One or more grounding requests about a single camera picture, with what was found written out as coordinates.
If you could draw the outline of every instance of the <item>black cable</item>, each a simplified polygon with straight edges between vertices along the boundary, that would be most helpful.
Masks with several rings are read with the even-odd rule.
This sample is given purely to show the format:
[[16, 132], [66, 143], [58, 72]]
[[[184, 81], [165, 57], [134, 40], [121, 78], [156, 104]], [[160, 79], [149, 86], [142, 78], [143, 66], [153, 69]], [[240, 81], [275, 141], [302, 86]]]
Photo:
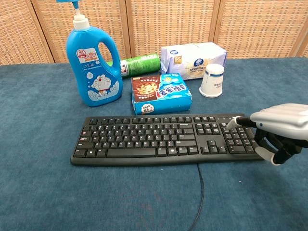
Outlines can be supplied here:
[[202, 209], [202, 205], [203, 205], [203, 199], [204, 199], [204, 181], [203, 181], [203, 177], [202, 177], [202, 173], [201, 173], [201, 170], [200, 170], [200, 167], [199, 167], [199, 164], [197, 164], [197, 167], [198, 167], [198, 172], [199, 172], [199, 178], [200, 178], [200, 183], [201, 183], [201, 202], [200, 202], [200, 206], [199, 206], [199, 211], [197, 213], [197, 216], [196, 218], [194, 219], [193, 221], [193, 224], [191, 225], [191, 227], [189, 228], [188, 231], [191, 231], [193, 230], [193, 227], [195, 226], [195, 224], [197, 223], [197, 220], [200, 216], [200, 213], [201, 213], [201, 209]]

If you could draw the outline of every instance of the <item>tissue box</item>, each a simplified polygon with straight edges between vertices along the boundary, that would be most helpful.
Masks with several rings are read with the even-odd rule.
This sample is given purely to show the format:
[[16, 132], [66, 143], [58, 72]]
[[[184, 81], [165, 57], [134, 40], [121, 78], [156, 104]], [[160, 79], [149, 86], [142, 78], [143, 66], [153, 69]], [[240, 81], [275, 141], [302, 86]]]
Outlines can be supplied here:
[[180, 74], [131, 78], [132, 103], [136, 115], [186, 111], [192, 95]]
[[161, 48], [161, 73], [179, 73], [184, 80], [203, 78], [206, 65], [225, 66], [227, 52], [213, 42]]

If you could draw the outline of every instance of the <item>green can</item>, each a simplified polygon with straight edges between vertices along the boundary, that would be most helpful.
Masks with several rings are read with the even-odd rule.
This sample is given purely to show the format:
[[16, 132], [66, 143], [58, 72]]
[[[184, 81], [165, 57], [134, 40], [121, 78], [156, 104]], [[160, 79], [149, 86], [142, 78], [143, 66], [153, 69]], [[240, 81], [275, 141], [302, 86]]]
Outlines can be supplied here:
[[121, 76], [132, 77], [160, 70], [158, 54], [149, 54], [121, 60]]

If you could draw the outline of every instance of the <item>space bar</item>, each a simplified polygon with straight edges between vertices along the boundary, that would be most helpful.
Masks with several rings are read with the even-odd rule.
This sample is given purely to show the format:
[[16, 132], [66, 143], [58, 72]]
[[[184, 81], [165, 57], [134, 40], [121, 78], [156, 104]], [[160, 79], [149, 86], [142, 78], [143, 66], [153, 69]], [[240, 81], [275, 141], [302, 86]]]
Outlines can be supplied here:
[[155, 148], [109, 149], [107, 158], [156, 157]]

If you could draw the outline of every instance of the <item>white paper cup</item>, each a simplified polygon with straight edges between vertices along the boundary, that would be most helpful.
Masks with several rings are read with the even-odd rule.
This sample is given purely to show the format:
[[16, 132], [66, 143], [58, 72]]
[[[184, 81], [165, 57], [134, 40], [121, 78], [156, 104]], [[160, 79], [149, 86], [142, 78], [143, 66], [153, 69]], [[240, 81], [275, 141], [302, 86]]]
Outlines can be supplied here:
[[224, 67], [219, 64], [208, 64], [199, 91], [202, 95], [214, 98], [222, 94]]

